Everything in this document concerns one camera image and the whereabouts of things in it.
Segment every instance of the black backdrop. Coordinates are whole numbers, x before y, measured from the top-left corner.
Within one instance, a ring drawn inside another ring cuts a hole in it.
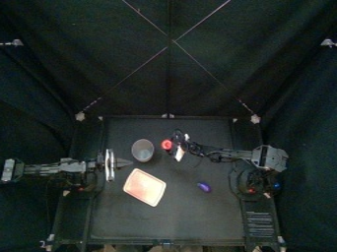
[[[0,11],[0,42],[24,43],[0,48],[2,162],[67,156],[83,110],[257,113],[266,142],[292,156],[285,238],[295,251],[336,251],[337,49],[320,46],[336,34],[336,1],[6,0]],[[31,197],[27,188],[14,190]],[[31,225],[47,220],[44,201],[14,203],[0,189],[0,248],[30,246],[46,237]]]

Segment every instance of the blue object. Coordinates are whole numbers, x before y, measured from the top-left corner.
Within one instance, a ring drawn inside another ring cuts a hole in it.
[[[275,184],[275,188],[281,189],[281,184],[279,182]]]
[[[206,193],[212,192],[212,187],[205,182],[200,182],[197,185]]]

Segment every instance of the black fabric wall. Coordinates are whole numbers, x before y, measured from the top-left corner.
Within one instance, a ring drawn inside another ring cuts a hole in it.
[[[337,49],[321,48],[297,76],[266,142],[288,150],[279,197],[291,251],[337,251]]]
[[[2,42],[18,37],[0,16]],[[67,157],[73,119],[49,89],[53,78],[28,47],[0,48],[0,173],[7,158],[51,163]],[[0,251],[40,251],[58,194],[46,181],[0,185]]]

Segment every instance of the red object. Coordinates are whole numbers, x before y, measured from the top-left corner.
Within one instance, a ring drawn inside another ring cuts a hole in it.
[[[162,149],[166,150],[166,151],[169,151],[169,150],[172,150],[172,148],[173,148],[173,142],[172,142],[170,140],[166,139],[166,140],[162,142]]]

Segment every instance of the purple object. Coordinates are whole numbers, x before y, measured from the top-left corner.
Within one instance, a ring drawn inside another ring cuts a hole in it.
[[[205,182],[200,182],[200,183],[198,183],[198,187],[200,187],[206,193],[210,193],[210,192],[212,192],[212,187],[210,187]]]

